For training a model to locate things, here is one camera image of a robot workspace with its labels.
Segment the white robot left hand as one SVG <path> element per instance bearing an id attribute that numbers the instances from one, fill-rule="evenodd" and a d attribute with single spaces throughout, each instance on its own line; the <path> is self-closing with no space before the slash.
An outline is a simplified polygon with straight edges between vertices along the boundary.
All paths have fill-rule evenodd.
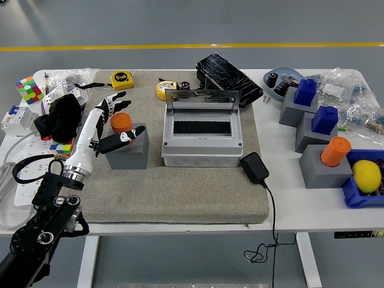
<path id="1" fill-rule="evenodd" d="M 64 163 L 65 177 L 75 179 L 89 176 L 92 173 L 92 161 L 98 154 L 122 148 L 145 131 L 145 127 L 141 125 L 105 138 L 101 137 L 107 120 L 131 104 L 130 100 L 118 100 L 125 95 L 125 91 L 112 94 L 90 111 L 82 125 L 75 152 Z"/>

